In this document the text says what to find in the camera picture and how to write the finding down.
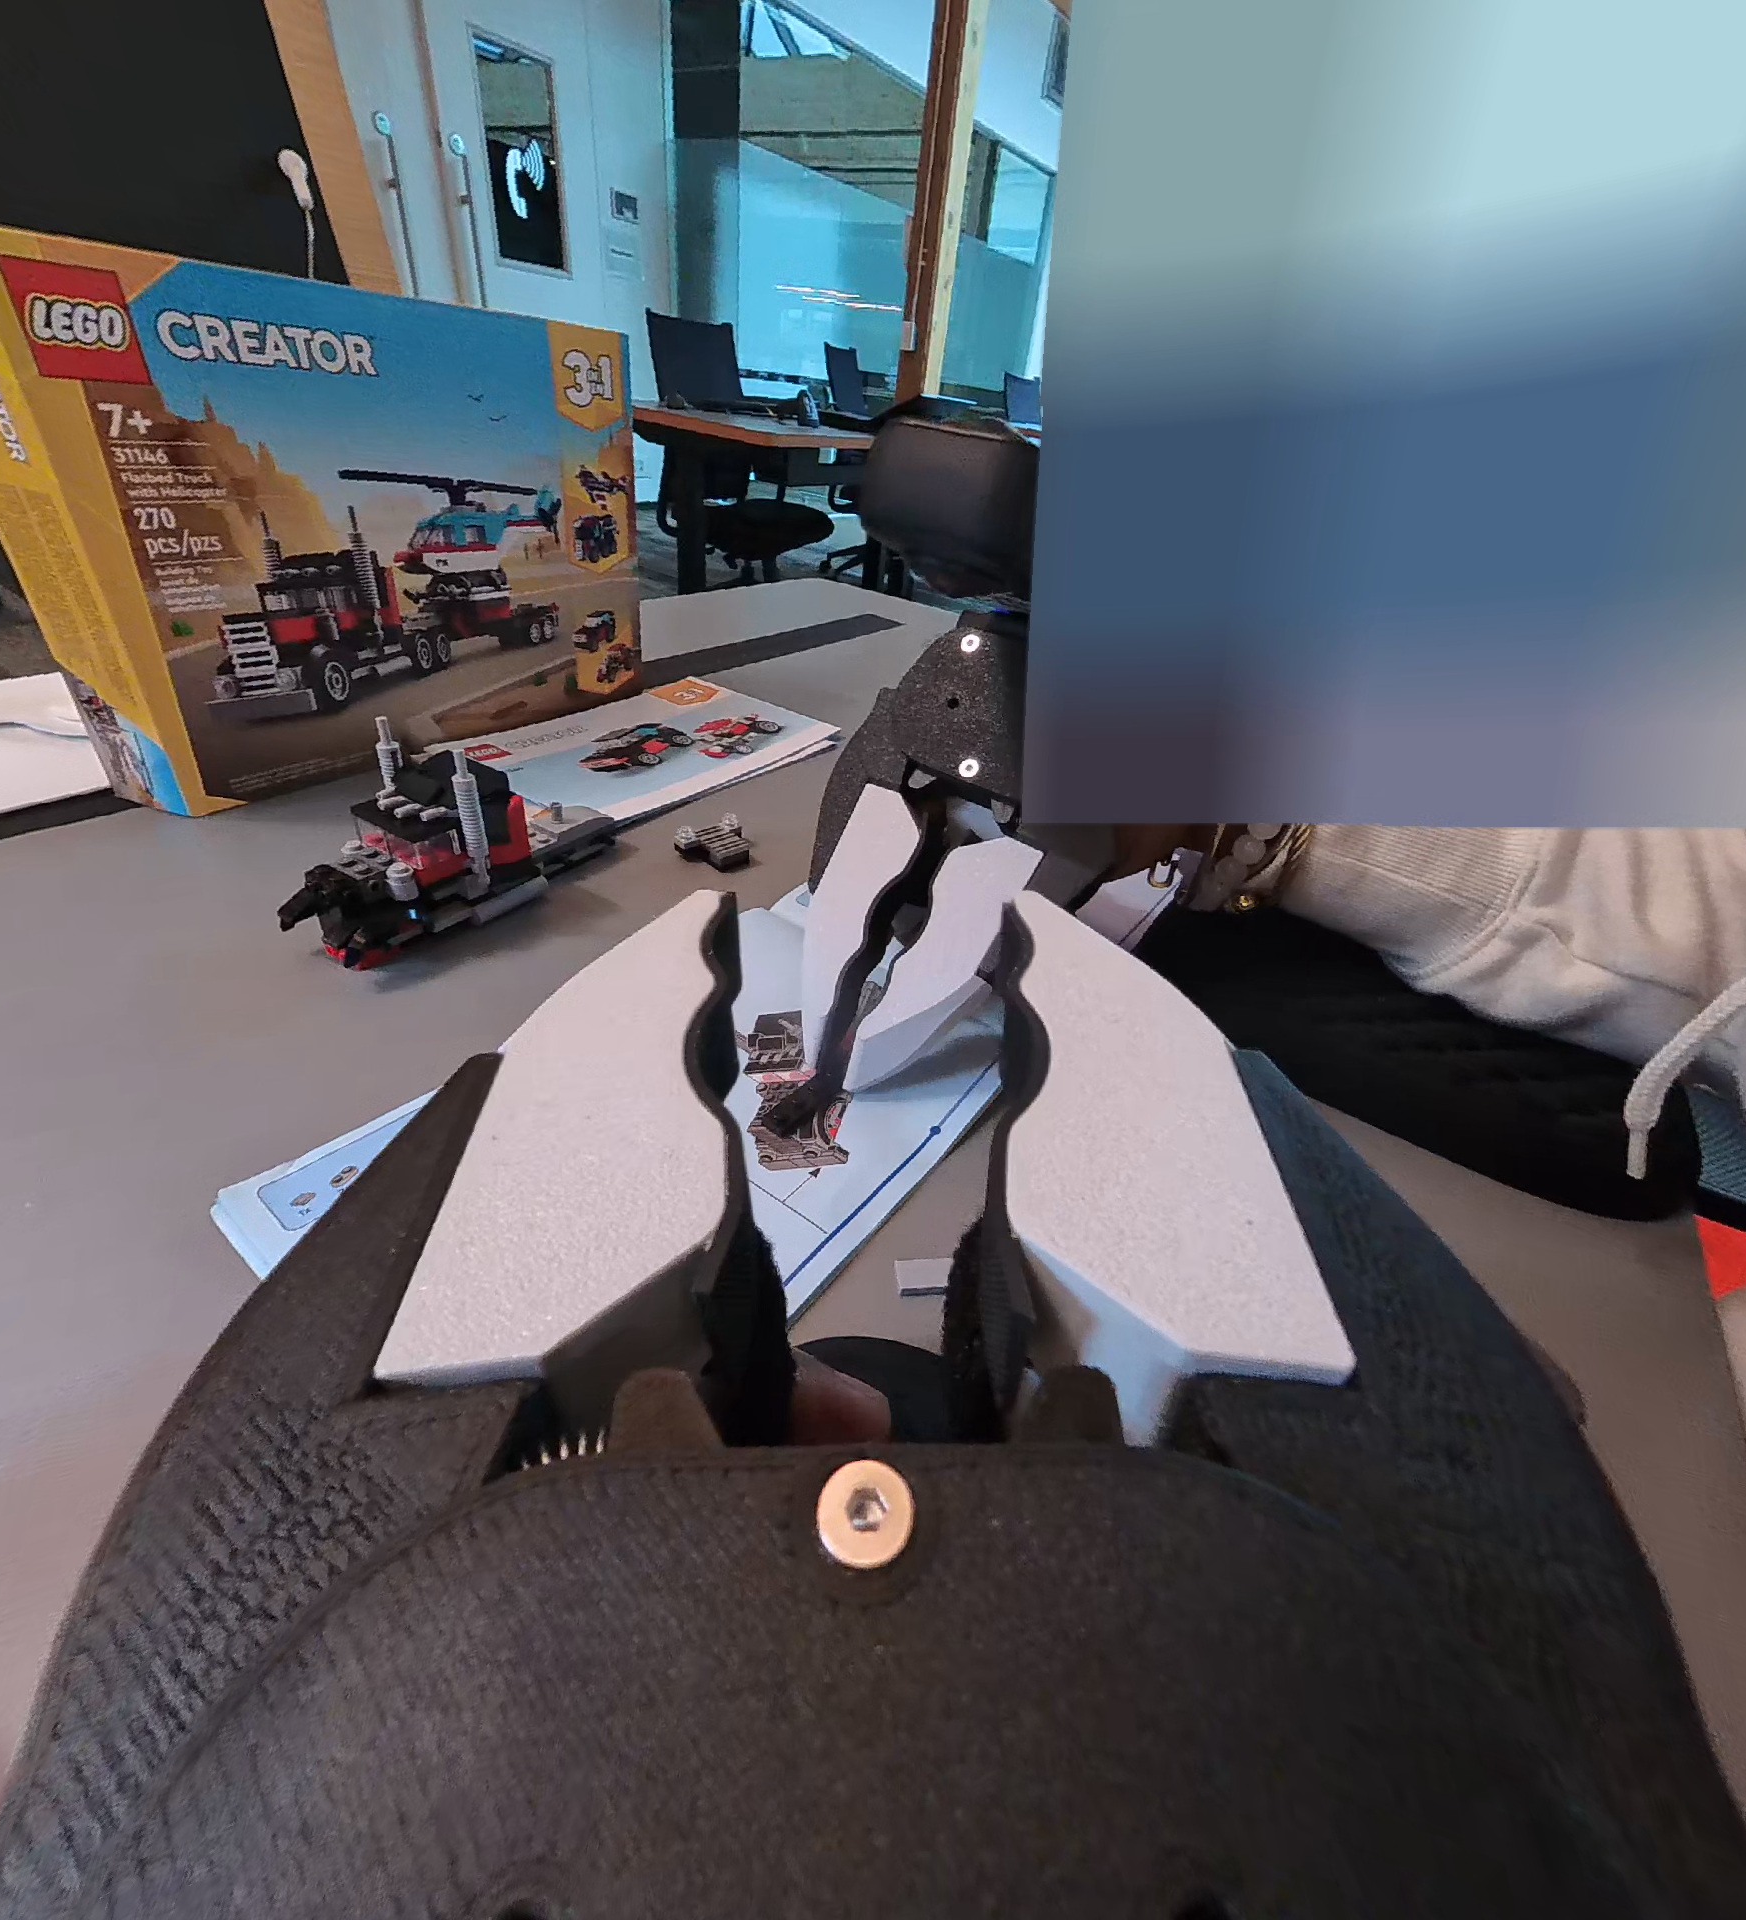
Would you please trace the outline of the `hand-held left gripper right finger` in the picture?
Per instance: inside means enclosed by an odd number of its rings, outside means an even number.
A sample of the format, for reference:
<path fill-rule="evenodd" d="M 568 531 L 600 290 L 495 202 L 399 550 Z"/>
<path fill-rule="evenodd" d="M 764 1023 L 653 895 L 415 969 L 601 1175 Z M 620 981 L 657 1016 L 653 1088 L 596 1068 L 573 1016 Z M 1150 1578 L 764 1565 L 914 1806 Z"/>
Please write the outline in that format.
<path fill-rule="evenodd" d="M 1003 906 L 1003 1111 L 948 1290 L 948 1429 L 1098 1369 L 1150 1448 L 1182 1381 L 1340 1388 L 1353 1345 L 1220 1028 L 1061 906 Z"/>

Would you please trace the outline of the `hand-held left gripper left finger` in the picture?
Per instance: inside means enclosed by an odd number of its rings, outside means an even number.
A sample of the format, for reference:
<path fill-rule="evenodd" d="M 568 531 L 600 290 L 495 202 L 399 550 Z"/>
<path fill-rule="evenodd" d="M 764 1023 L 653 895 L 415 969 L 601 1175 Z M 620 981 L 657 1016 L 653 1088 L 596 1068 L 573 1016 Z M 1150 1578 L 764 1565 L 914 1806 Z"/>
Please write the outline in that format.
<path fill-rule="evenodd" d="M 374 1376 L 540 1385 L 558 1436 L 644 1369 L 686 1372 L 723 1441 L 792 1423 L 783 1282 L 751 1218 L 731 1001 L 741 911 L 693 891 L 501 1046 Z"/>

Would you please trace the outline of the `person's right forearm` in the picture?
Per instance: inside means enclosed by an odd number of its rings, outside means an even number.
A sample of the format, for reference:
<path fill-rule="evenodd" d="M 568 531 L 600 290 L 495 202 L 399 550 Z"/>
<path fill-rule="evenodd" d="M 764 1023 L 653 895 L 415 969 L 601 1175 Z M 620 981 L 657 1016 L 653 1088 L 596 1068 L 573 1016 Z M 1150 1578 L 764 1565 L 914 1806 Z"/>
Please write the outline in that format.
<path fill-rule="evenodd" d="M 1416 990 L 1642 1064 L 1746 977 L 1746 830 L 1318 826 L 1284 906 Z"/>

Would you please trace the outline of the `black quilted pad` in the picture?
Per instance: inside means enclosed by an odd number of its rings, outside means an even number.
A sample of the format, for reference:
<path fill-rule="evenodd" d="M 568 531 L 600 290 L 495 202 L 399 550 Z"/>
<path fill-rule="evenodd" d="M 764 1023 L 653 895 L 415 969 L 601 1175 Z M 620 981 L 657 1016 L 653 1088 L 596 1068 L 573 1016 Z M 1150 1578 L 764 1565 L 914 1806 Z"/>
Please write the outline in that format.
<path fill-rule="evenodd" d="M 1242 916 L 1169 906 L 1139 962 L 1303 1094 L 1533 1200 L 1659 1221 L 1696 1200 L 1702 1142 L 1683 1091 L 1626 1174 L 1632 1068 L 1400 983 L 1374 949 L 1278 906 Z"/>

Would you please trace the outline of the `yellow lego set box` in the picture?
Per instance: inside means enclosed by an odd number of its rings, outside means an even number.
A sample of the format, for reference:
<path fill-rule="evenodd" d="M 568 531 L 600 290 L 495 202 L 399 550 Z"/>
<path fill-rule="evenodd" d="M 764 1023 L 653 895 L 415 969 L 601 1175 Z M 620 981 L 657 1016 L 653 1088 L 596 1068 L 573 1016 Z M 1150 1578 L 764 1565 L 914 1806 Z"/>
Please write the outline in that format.
<path fill-rule="evenodd" d="M 0 224 L 0 550 L 177 816 L 644 688 L 630 339 Z"/>

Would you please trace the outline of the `black phone sign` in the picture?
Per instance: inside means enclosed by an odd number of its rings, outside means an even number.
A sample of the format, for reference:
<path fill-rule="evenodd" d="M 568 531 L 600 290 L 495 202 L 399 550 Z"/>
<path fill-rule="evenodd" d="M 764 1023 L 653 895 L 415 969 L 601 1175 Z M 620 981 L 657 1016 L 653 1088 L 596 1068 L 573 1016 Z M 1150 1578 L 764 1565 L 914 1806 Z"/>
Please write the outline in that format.
<path fill-rule="evenodd" d="M 501 261 L 566 275 L 568 238 L 561 217 L 550 132 L 484 132 L 495 253 Z"/>

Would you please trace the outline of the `black and red lego truck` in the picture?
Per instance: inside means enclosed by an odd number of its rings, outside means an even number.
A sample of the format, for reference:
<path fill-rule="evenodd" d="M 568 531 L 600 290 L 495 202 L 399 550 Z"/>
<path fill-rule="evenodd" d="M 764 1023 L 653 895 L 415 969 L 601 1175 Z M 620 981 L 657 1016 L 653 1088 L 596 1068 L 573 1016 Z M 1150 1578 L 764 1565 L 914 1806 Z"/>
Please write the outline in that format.
<path fill-rule="evenodd" d="M 284 933 L 313 920 L 321 949 L 355 973 L 542 898 L 556 873 L 617 840 L 611 815 L 529 805 L 464 746 L 403 755 L 387 716 L 378 716 L 378 764 L 378 790 L 350 805 L 355 835 L 277 906 Z"/>

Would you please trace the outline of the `lego instruction booklet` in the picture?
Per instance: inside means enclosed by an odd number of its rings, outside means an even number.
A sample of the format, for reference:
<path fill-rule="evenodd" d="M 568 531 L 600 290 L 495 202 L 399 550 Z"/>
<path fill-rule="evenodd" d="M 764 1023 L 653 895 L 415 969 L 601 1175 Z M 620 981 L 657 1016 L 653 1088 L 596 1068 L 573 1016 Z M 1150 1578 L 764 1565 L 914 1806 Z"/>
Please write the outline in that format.
<path fill-rule="evenodd" d="M 836 1161 L 769 1168 L 758 1148 L 746 1148 L 751 1212 L 783 1277 L 789 1313 L 801 1313 L 979 1120 L 997 1094 L 997 1041 L 1003 1010 L 985 986 L 975 1010 L 905 1073 L 843 1105 L 833 1128 Z M 210 1218 L 238 1259 L 265 1277 L 426 1104 L 430 1091 L 222 1187 Z"/>
<path fill-rule="evenodd" d="M 529 729 L 464 739 L 529 810 L 600 810 L 637 826 L 751 774 L 820 755 L 839 729 L 712 681 L 674 681 Z"/>

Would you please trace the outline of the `brown office desk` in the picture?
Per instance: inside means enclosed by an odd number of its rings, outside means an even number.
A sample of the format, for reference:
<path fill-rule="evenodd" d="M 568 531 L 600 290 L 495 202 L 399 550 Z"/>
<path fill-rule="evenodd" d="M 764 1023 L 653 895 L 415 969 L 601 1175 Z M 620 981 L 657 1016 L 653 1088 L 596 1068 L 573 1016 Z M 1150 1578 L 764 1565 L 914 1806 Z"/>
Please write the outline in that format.
<path fill-rule="evenodd" d="M 649 448 L 667 448 L 670 441 L 686 441 L 679 448 L 679 473 L 684 489 L 693 496 L 678 507 L 678 529 L 686 549 L 701 549 L 701 496 L 700 496 L 700 445 L 731 445 L 731 448 L 758 448 L 758 451 L 783 451 L 792 459 L 808 459 L 812 466 L 807 473 L 795 473 L 789 484 L 789 501 L 800 501 L 807 507 L 817 507 L 833 517 L 833 538 L 795 549 L 779 555 L 779 577 L 783 563 L 792 555 L 817 555 L 820 575 L 833 571 L 858 571 L 858 579 L 874 593 L 905 593 L 908 571 L 887 555 L 878 539 L 866 538 L 858 517 L 858 481 L 866 468 L 866 451 L 874 445 L 878 420 L 884 420 L 891 411 L 926 415 L 926 417 L 987 417 L 965 404 L 953 401 L 903 401 L 874 417 L 850 417 L 850 415 L 820 415 L 812 420 L 779 417 L 776 411 L 746 411 L 746 415 L 723 415 L 723 411 L 700 411 L 700 408 L 667 408 L 667 404 L 644 404 L 637 408 L 637 435 Z M 734 566 L 727 566 L 716 550 L 707 550 L 701 563 L 694 555 L 679 557 L 674 542 L 674 587 L 678 595 L 700 595 L 712 586 L 734 586 Z"/>

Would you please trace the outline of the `black office chair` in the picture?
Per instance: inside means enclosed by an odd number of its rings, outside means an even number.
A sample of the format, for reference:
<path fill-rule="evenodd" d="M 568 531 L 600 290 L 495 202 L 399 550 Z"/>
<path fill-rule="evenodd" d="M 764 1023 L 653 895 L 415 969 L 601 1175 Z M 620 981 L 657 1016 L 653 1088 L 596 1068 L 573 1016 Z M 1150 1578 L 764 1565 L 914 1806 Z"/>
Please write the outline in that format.
<path fill-rule="evenodd" d="M 657 404 L 723 415 L 760 411 L 760 404 L 742 394 L 734 333 L 727 320 L 693 320 L 648 309 L 648 349 Z M 734 566 L 734 586 L 753 586 L 779 577 L 779 555 L 833 538 L 836 526 L 824 510 L 789 501 L 792 477 L 812 466 L 807 454 L 795 459 L 783 451 L 701 441 L 701 549 L 686 549 L 678 529 L 678 507 L 693 496 L 679 473 L 679 448 L 686 448 L 686 441 L 670 441 L 660 448 L 667 464 L 653 501 L 657 531 L 674 538 L 679 557 L 694 555 L 694 563 L 701 563 L 707 550 L 716 550 Z"/>

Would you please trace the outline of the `closed lego instruction booklet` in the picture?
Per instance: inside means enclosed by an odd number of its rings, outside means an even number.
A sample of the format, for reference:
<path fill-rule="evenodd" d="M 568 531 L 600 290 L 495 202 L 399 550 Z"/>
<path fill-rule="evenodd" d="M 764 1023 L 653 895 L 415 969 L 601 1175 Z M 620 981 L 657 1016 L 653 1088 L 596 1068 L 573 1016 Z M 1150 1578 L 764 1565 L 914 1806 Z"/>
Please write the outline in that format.
<path fill-rule="evenodd" d="M 600 810 L 637 826 L 751 774 L 820 755 L 839 729 L 712 681 L 674 681 L 529 729 L 464 739 L 529 810 Z"/>

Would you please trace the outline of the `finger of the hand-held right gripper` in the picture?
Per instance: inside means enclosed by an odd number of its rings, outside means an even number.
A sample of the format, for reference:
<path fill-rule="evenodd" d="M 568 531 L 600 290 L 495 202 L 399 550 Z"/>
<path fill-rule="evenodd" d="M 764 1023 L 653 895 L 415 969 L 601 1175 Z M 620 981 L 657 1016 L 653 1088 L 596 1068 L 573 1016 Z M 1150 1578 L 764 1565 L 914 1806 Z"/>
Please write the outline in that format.
<path fill-rule="evenodd" d="M 979 962 L 997 938 L 1003 906 L 1023 891 L 1038 863 L 1044 852 L 1013 835 L 948 852 L 932 877 L 926 930 L 897 949 L 884 995 L 853 1028 L 847 1091 L 869 1091 L 903 1073 L 985 995 Z"/>
<path fill-rule="evenodd" d="M 847 1084 L 861 986 L 948 853 L 948 798 L 866 783 L 807 906 L 807 1064 Z"/>

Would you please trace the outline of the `black mesh chair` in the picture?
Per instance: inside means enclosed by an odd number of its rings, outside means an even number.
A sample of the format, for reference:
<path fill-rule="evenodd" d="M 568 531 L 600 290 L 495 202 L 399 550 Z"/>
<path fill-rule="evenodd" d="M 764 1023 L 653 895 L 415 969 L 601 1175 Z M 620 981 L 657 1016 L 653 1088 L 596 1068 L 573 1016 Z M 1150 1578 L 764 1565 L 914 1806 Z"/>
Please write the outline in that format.
<path fill-rule="evenodd" d="M 1027 610 L 1038 448 L 987 417 L 891 411 L 858 481 L 869 539 L 926 587 Z"/>

